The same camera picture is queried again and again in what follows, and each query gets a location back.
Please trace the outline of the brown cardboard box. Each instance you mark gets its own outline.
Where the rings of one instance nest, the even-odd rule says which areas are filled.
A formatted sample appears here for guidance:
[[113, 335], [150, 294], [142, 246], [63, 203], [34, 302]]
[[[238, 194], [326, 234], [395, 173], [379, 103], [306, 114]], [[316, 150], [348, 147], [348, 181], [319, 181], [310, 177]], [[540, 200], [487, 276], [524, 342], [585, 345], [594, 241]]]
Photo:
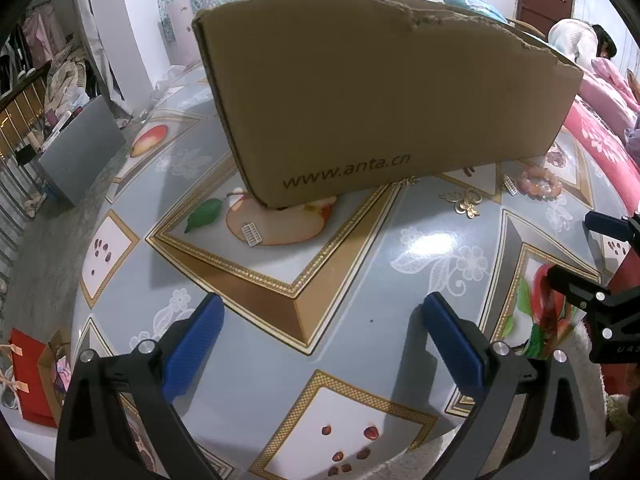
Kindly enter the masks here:
[[582, 82], [526, 32], [426, 0], [243, 0], [192, 26], [268, 208], [546, 154]]

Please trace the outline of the gold butterfly earring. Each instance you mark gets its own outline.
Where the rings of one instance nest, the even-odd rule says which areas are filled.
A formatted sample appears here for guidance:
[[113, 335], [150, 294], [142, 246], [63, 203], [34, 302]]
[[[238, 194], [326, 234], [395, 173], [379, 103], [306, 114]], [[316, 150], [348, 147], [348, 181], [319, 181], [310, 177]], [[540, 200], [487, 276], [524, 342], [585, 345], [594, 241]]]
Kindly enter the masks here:
[[480, 215], [477, 206], [482, 202], [483, 196], [476, 188], [467, 188], [463, 192], [442, 193], [439, 197], [447, 203], [454, 205], [457, 214], [463, 214], [468, 219], [474, 219]]

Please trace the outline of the silver rectangular charm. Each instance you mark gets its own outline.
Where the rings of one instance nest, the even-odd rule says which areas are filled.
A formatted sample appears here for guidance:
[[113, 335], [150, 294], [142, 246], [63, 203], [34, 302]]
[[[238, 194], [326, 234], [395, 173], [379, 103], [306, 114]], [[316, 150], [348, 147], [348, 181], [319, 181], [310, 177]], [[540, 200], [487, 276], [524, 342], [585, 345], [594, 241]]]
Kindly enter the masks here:
[[518, 188], [516, 187], [515, 182], [507, 174], [504, 174], [502, 176], [502, 185], [506, 192], [508, 192], [511, 196], [518, 195]]

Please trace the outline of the metal stair railing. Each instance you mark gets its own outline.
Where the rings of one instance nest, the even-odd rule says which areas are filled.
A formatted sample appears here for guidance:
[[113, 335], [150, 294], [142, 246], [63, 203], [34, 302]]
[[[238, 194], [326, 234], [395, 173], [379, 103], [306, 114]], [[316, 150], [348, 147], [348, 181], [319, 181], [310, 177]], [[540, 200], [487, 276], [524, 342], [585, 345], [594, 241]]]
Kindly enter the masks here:
[[43, 118], [51, 63], [31, 70], [1, 98], [1, 281], [9, 285], [27, 228], [35, 219], [32, 203], [43, 193], [43, 180], [31, 162], [17, 155], [31, 148], [27, 135]]

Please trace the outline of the grey storage box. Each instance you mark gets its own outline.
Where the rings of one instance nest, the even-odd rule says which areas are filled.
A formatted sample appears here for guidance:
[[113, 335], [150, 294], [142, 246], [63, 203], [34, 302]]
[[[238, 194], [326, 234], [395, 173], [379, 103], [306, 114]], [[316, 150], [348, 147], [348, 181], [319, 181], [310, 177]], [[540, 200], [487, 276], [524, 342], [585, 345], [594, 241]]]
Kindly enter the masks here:
[[77, 206], [124, 145], [125, 138], [104, 97], [97, 96], [67, 123], [35, 164], [53, 194]]

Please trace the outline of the red gift bag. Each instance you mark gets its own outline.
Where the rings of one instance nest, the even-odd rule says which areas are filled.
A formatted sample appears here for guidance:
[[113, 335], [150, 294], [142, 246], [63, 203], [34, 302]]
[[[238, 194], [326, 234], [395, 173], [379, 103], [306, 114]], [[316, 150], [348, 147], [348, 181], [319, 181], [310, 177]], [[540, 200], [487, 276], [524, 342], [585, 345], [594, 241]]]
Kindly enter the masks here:
[[24, 382], [28, 387], [28, 392], [17, 391], [23, 418], [34, 424], [55, 428], [56, 422], [38, 372], [38, 360], [44, 350], [44, 344], [16, 328], [11, 332], [9, 343], [22, 350], [20, 356], [12, 352], [12, 363], [14, 378], [18, 382]]

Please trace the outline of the pink floral blanket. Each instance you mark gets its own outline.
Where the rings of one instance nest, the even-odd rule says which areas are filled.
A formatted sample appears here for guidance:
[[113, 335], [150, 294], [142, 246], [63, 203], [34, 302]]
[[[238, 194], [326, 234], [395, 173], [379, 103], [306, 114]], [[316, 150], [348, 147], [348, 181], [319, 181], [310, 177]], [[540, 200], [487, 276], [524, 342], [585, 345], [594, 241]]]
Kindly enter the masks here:
[[628, 212], [639, 210], [639, 101], [614, 63], [593, 58], [564, 127], [592, 157]]

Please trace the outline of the pile of clothes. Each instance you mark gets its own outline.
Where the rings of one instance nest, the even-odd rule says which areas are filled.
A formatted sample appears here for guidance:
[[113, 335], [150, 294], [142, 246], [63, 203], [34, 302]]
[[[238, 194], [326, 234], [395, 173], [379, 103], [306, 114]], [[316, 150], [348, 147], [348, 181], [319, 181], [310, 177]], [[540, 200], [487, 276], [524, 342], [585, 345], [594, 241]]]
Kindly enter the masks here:
[[88, 53], [78, 38], [64, 35], [52, 4], [30, 10], [22, 29], [35, 66], [49, 65], [44, 111], [62, 118], [87, 105], [99, 92]]

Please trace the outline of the teal patterned pillow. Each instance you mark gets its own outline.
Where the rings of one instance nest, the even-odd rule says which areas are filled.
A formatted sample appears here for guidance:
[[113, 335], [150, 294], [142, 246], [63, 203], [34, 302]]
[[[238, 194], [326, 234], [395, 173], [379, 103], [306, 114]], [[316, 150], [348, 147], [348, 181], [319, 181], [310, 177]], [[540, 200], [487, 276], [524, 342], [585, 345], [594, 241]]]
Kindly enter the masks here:
[[473, 11], [485, 18], [493, 18], [500, 23], [508, 24], [508, 19], [495, 6], [484, 0], [442, 0], [442, 2], [448, 6]]

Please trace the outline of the person in white top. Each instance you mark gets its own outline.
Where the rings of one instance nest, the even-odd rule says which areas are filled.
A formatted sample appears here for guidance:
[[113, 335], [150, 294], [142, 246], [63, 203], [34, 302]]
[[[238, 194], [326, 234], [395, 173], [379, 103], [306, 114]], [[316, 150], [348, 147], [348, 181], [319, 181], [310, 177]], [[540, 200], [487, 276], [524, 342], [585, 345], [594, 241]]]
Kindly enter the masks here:
[[617, 47], [611, 36], [598, 24], [577, 18], [563, 18], [548, 31], [548, 44], [570, 58], [584, 70], [592, 70], [596, 58], [614, 58]]

